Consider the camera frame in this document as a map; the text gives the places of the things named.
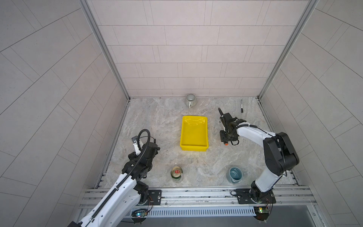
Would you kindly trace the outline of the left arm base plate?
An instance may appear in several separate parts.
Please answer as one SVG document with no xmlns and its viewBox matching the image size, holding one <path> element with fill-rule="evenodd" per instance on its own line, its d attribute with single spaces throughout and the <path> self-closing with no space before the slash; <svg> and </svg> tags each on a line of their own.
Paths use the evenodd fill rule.
<svg viewBox="0 0 363 227">
<path fill-rule="evenodd" d="M 161 190 L 148 190 L 141 192 L 139 206 L 151 206 L 161 204 L 162 191 Z"/>
</svg>

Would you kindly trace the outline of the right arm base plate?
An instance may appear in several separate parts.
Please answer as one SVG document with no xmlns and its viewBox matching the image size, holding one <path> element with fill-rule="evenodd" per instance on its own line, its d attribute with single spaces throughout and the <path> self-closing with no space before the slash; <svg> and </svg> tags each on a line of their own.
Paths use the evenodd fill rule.
<svg viewBox="0 0 363 227">
<path fill-rule="evenodd" d="M 272 190 L 260 192 L 258 188 L 253 189 L 235 189 L 232 193 L 238 200 L 239 204 L 267 204 L 276 203 Z"/>
</svg>

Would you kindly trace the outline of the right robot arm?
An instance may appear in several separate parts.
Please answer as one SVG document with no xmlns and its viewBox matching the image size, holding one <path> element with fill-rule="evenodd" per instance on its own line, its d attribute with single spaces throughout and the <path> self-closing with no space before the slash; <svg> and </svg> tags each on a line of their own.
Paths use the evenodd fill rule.
<svg viewBox="0 0 363 227">
<path fill-rule="evenodd" d="M 262 130 L 244 119 L 223 113 L 220 108 L 218 111 L 220 122 L 223 125 L 223 130 L 220 131 L 221 142 L 225 145 L 229 143 L 234 145 L 234 142 L 239 144 L 239 138 L 245 137 L 260 145 L 264 150 L 266 168 L 252 182 L 248 192 L 236 192 L 236 196 L 240 198 L 239 203 L 275 203 L 276 200 L 272 192 L 274 185 L 283 174 L 292 170 L 300 162 L 289 136 L 284 132 L 274 133 Z"/>
</svg>

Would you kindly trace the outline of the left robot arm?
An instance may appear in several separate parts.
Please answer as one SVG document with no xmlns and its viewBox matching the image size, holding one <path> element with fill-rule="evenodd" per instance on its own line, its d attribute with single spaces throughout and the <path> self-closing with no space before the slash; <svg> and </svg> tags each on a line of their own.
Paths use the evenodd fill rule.
<svg viewBox="0 0 363 227">
<path fill-rule="evenodd" d="M 156 139 L 147 136 L 142 144 L 140 136 L 134 138 L 135 151 L 129 154 L 127 162 L 118 179 L 102 200 L 79 222 L 72 221 L 69 227 L 116 227 L 138 204 L 148 198 L 148 185 L 141 180 L 152 169 L 153 158 L 160 147 Z"/>
</svg>

